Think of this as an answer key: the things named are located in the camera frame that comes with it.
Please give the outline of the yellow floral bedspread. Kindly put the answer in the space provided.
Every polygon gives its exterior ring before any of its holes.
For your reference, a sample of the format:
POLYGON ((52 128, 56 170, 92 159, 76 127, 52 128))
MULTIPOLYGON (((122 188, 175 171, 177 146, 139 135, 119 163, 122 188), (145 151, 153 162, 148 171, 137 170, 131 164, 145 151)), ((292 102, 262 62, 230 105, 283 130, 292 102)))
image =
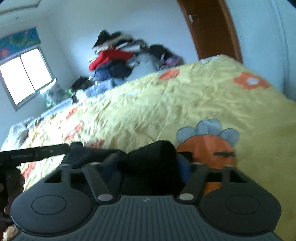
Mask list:
POLYGON ((176 144, 180 128, 213 118, 239 132, 238 168, 278 199, 276 234, 295 240, 295 102, 224 55, 175 72, 170 80, 152 73, 46 114, 9 134, 2 150, 82 142, 128 152, 158 140, 176 144))

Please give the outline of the white crumpled blanket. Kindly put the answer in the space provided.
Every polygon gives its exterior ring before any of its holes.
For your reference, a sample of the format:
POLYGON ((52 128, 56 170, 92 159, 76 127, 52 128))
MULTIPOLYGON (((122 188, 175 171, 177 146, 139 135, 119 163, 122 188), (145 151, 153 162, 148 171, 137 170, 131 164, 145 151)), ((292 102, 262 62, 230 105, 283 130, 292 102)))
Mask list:
POLYGON ((1 147, 1 151, 18 150, 27 139, 29 130, 36 127, 43 120, 42 117, 30 117, 12 126, 1 147))

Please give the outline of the brown wooden door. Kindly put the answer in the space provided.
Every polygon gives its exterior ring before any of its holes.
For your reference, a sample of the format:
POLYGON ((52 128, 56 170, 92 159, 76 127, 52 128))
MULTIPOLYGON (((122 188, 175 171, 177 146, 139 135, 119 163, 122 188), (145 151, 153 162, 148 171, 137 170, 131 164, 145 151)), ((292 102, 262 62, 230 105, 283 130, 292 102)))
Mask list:
POLYGON ((232 17, 224 0, 183 0, 178 4, 190 29, 199 59, 227 55, 242 63, 232 17))

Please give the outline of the black bag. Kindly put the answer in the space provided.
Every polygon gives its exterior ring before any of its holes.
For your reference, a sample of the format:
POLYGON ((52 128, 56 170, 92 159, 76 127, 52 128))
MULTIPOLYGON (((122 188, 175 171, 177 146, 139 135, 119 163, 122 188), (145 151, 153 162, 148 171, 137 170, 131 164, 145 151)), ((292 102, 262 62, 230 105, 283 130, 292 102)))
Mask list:
POLYGON ((71 91, 76 92, 79 89, 86 90, 94 85, 94 82, 89 80, 88 77, 80 76, 71 86, 71 91))

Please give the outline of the blue striped bed sheet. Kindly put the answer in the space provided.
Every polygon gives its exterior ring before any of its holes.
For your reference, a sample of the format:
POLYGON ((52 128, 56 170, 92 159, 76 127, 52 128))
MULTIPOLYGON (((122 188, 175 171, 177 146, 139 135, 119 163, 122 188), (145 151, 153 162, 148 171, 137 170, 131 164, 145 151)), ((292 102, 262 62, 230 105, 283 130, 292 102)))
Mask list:
POLYGON ((94 85, 86 90, 79 89, 76 92, 72 93, 71 98, 68 98, 59 104, 50 107, 44 113, 41 114, 42 118, 46 116, 55 114, 56 112, 69 107, 71 104, 74 104, 79 101, 84 101, 87 98, 97 97, 98 95, 110 90, 116 86, 120 86, 126 82, 125 79, 118 79, 118 78, 97 78, 91 79, 94 82, 94 85))

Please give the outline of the green plastic stool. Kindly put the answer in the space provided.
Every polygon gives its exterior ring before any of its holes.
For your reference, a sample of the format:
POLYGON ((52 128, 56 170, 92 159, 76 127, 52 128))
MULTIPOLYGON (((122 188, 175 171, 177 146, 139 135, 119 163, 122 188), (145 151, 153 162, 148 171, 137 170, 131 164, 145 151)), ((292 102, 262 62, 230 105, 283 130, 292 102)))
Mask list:
POLYGON ((71 98, 71 96, 72 96, 72 90, 70 90, 70 89, 65 89, 64 97, 65 97, 66 99, 68 99, 68 98, 71 98))

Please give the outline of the window with grey frame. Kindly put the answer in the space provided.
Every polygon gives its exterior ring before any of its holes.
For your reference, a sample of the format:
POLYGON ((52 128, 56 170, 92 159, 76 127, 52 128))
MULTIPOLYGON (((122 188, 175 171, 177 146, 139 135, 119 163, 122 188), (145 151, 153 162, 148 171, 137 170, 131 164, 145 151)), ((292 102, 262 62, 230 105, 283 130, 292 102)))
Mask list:
POLYGON ((1 61, 1 82, 15 110, 55 83, 41 47, 32 47, 1 61))

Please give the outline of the floral window valance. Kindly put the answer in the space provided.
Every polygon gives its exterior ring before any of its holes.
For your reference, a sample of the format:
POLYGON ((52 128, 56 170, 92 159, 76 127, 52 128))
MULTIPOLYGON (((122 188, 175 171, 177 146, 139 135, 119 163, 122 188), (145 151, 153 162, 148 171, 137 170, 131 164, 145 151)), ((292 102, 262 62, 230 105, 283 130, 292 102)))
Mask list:
POLYGON ((41 44, 36 28, 18 32, 1 39, 1 61, 41 44))

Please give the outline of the pile of clothes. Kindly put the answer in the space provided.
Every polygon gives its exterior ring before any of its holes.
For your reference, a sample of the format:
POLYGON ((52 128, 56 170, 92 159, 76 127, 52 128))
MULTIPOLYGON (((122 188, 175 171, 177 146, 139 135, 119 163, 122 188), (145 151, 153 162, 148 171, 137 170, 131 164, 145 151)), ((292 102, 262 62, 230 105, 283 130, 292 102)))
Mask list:
POLYGON ((92 47, 95 56, 89 60, 89 80, 134 80, 149 73, 183 64, 182 57, 162 44, 148 45, 123 32, 102 30, 92 47))

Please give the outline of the black pants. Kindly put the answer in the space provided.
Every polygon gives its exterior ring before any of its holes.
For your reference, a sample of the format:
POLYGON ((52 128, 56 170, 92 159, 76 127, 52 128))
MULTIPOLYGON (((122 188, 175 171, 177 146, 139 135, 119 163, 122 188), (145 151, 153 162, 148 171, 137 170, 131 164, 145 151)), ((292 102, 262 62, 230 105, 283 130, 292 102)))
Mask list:
POLYGON ((157 141, 129 153, 117 149, 92 149, 73 143, 62 164, 79 169, 89 163, 99 163, 97 171, 101 176, 102 162, 114 153, 126 154, 121 167, 121 183, 105 183, 114 196, 176 197, 184 188, 177 152, 169 141, 157 141))

